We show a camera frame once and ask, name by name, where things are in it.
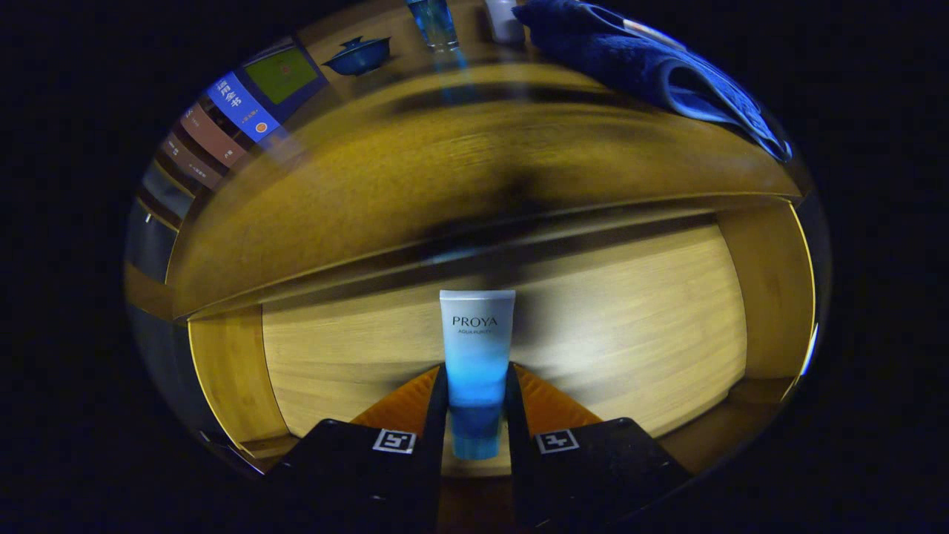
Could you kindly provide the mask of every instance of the gaiwan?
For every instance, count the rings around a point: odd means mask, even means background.
[[[379,68],[389,58],[389,39],[391,37],[363,41],[360,35],[342,43],[340,46],[345,47],[345,50],[341,50],[323,65],[344,76],[365,74]]]

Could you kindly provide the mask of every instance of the wooden panel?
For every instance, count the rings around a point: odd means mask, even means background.
[[[125,300],[147,314],[172,320],[172,290],[125,262]]]
[[[241,444],[241,448],[250,456],[261,459],[270,458],[271,456],[283,456],[290,452],[299,442],[300,439],[296,436],[284,434],[275,438],[246,441]]]
[[[268,367],[288,428],[303,436],[325,417],[352,419],[442,361],[440,289],[517,290],[512,360],[604,419],[630,416],[653,434],[693,419],[744,372],[741,293],[713,223],[653,230],[620,229],[592,249],[560,244],[558,257],[530,264],[508,252],[475,274],[462,261],[357,296],[265,304]],[[510,470],[503,452],[495,460],[448,453],[443,473]]]
[[[348,261],[341,265],[293,277],[206,306],[191,315],[198,318],[245,308],[273,300],[325,293],[353,282],[386,277],[395,272],[409,272],[443,261],[446,257],[483,255],[491,251],[511,249],[545,241],[581,236],[604,230],[647,225],[672,219],[688,219],[711,214],[721,209],[736,209],[784,203],[766,195],[715,195],[687,197],[618,205],[606,208],[545,214],[507,224],[493,220],[464,221],[455,228],[446,228],[441,238],[401,247],[382,254]]]
[[[748,378],[801,372],[814,324],[808,244],[790,203],[718,214],[748,321]]]
[[[332,97],[314,97],[288,121],[291,135],[232,169],[181,237],[169,271],[176,313],[424,241],[466,219],[798,195],[780,164],[725,128],[500,49],[474,43],[463,53],[477,63],[447,66],[433,63],[437,54],[407,53],[404,61],[427,70],[401,70],[394,59],[360,77],[378,85],[354,87],[358,98],[320,108]]]
[[[773,404],[726,400],[658,441],[689,472],[699,474],[754,438],[777,411]]]
[[[188,322],[197,380],[228,437],[244,442],[284,436],[264,356],[259,306]]]
[[[441,479],[437,532],[527,532],[516,530],[513,525],[514,495],[511,477],[477,481]]]
[[[780,404],[794,378],[745,378],[735,384],[728,397],[736,402],[748,404]]]
[[[181,218],[156,199],[144,186],[139,188],[139,191],[135,195],[135,200],[158,222],[176,232],[181,227]]]

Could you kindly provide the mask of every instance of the skincare tube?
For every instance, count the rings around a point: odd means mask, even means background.
[[[448,406],[455,456],[486,460],[500,445],[514,291],[442,291]]]

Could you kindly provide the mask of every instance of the blue towel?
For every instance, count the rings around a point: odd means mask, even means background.
[[[737,125],[779,161],[791,158],[747,91],[668,36],[576,0],[530,0],[512,10],[530,40],[568,67],[685,117]]]

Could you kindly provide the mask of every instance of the wooden shelf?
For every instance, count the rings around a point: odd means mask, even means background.
[[[286,280],[459,221],[523,217],[525,206],[799,195],[781,165],[734,133],[522,56],[392,83],[255,148],[178,238],[176,314],[261,302]]]
[[[442,59],[409,40],[401,1],[383,4],[301,39],[319,61],[399,35],[393,59],[328,72],[180,224],[161,310],[188,319],[240,453],[266,469],[321,419],[351,420],[442,361],[440,289],[517,290],[512,360],[604,419],[632,417],[693,472],[760,431],[814,321],[790,168],[486,43],[480,2],[451,3],[465,46]],[[498,484],[502,436],[497,458],[461,462],[449,434],[443,475]]]

